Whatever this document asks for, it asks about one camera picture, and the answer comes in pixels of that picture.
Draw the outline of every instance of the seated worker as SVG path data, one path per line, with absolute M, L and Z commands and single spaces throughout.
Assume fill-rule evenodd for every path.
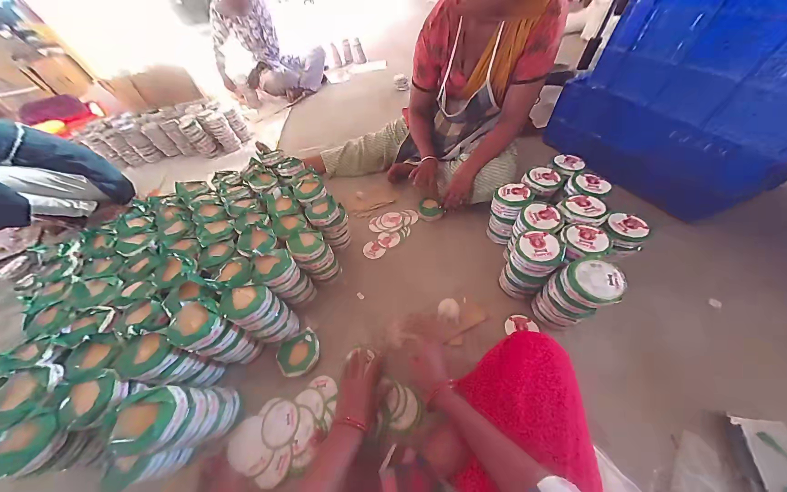
M 406 118 L 305 159 L 320 173 L 388 172 L 452 209 L 515 179 L 515 139 L 554 66 L 566 0 L 440 0 L 414 47 Z
M 0 120 L 0 230 L 30 215 L 87 217 L 136 195 L 114 165 L 83 145 Z
M 250 88 L 295 101 L 303 91 L 314 93 L 321 87 L 326 56 L 323 48 L 319 46 L 305 57 L 281 55 L 278 34 L 265 0 L 214 0 L 210 17 L 218 72 L 230 92 L 240 90 L 226 74 L 226 57 L 221 50 L 230 35 L 254 56 L 256 70 L 268 70 L 265 80 L 261 76 L 257 84 L 248 84 Z
M 443 423 L 417 453 L 404 453 L 412 459 L 379 476 L 380 455 L 366 462 L 372 450 L 361 446 L 383 396 L 381 357 L 369 362 L 362 349 L 345 363 L 332 429 L 300 490 L 430 492 L 447 482 L 465 492 L 602 492 L 575 373 L 551 337 L 507 336 L 456 382 L 439 344 L 412 340 L 407 350 L 410 383 L 430 411 L 443 413 Z M 203 478 L 210 492 L 241 492 L 251 482 L 225 453 L 206 465 Z
M 305 57 L 299 68 L 285 65 L 272 67 L 264 61 L 258 61 L 247 75 L 247 86 L 268 95 L 287 97 L 288 103 L 293 103 L 303 95 L 315 94 L 321 87 L 325 58 L 326 52 L 318 46 Z

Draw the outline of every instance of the blue container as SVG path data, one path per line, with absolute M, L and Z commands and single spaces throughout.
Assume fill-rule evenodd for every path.
M 546 141 L 669 213 L 787 180 L 787 0 L 637 0 Z

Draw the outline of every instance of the concrete floor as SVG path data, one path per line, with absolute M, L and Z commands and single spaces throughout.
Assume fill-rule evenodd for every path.
M 428 9 L 415 3 L 409 21 L 382 37 L 389 42 L 366 47 L 372 58 L 388 61 L 387 71 L 326 87 L 296 106 L 281 148 L 304 155 L 395 118 L 408 94 L 395 92 L 391 79 L 410 72 L 414 35 Z M 566 39 L 559 59 L 573 62 L 580 51 L 580 41 Z M 544 102 L 534 116 L 547 117 L 549 107 Z M 519 165 L 544 163 L 554 153 L 538 139 L 524 139 Z M 218 166 L 206 162 L 173 171 L 181 179 L 196 179 Z M 381 176 L 334 179 L 329 186 L 341 198 L 382 181 Z M 144 189 L 156 185 L 139 183 Z M 404 190 L 390 209 L 414 208 L 418 198 Z M 787 423 L 787 184 L 698 224 L 673 219 L 621 188 L 609 204 L 648 220 L 654 238 L 644 252 L 622 263 L 629 291 L 621 304 L 551 334 L 570 352 L 595 442 L 648 492 L 657 489 L 656 477 L 672 463 L 673 436 L 689 429 L 712 441 L 704 425 L 709 412 Z M 344 276 L 323 286 L 317 300 L 300 311 L 322 345 L 321 362 L 311 375 L 337 374 L 351 347 L 377 341 L 383 327 L 411 310 L 405 307 L 431 308 L 451 296 L 466 296 L 489 312 L 461 348 L 449 349 L 456 372 L 475 363 L 505 336 L 503 319 L 529 313 L 526 302 L 497 287 L 502 248 L 485 237 L 487 217 L 487 207 L 476 206 L 419 223 L 409 239 L 377 261 L 360 251 L 373 236 L 366 219 L 353 219 L 354 245 L 339 255 Z M 710 298 L 721 307 L 711 307 Z M 19 340 L 20 319 L 16 299 L 0 285 L 0 351 Z M 281 377 L 271 350 L 245 369 L 231 369 L 225 380 L 242 390 L 251 411 L 269 397 L 296 396 L 307 381 Z M 191 491 L 196 471 L 192 466 L 175 479 L 134 489 Z M 97 477 L 93 471 L 70 471 L 0 482 L 0 491 L 65 492 L 85 488 Z

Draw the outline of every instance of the bangle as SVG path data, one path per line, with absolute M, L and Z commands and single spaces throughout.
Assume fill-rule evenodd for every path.
M 351 417 L 343 417 L 341 419 L 336 419 L 336 420 L 333 421 L 333 424 L 334 425 L 335 424 L 343 424 L 343 425 L 347 425 L 347 426 L 350 426 L 350 427 L 354 427 L 355 429 L 357 429 L 359 431 L 363 431 L 364 433 L 369 431 L 369 427 L 366 427 L 366 424 L 364 424 L 363 422 L 360 422 L 357 419 L 352 419 Z
M 455 383 L 456 383 L 456 381 L 454 379 L 449 379 L 448 381 L 444 381 L 441 384 L 439 384 L 438 386 L 436 386 L 435 389 L 433 389 L 433 391 L 431 391 L 430 395 L 427 397 L 427 407 L 430 408 L 430 406 L 432 405 L 433 399 L 438 397 L 439 393 L 441 393 L 442 390 L 444 390 L 446 388 L 453 390 Z

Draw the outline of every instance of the checkered apron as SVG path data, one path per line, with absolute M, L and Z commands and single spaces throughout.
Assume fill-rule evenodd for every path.
M 471 152 L 475 149 L 481 138 L 485 136 L 500 116 L 500 108 L 494 99 L 494 92 L 491 89 L 491 70 L 494 66 L 494 59 L 497 57 L 500 38 L 503 35 L 503 25 L 500 23 L 497 42 L 494 44 L 494 53 L 491 55 L 491 66 L 488 68 L 485 84 L 479 88 L 475 94 L 466 102 L 449 101 L 448 91 L 445 86 L 448 84 L 451 74 L 451 65 L 454 62 L 457 45 L 460 43 L 461 26 L 464 18 L 461 17 L 457 23 L 457 38 L 455 39 L 454 49 L 451 50 L 448 69 L 445 71 L 443 88 L 436 97 L 436 116 L 434 118 L 433 148 L 436 156 L 441 161 L 454 160 L 464 152 Z M 399 147 L 397 158 L 394 162 L 418 163 L 421 161 L 421 152 L 414 144 L 411 136 Z

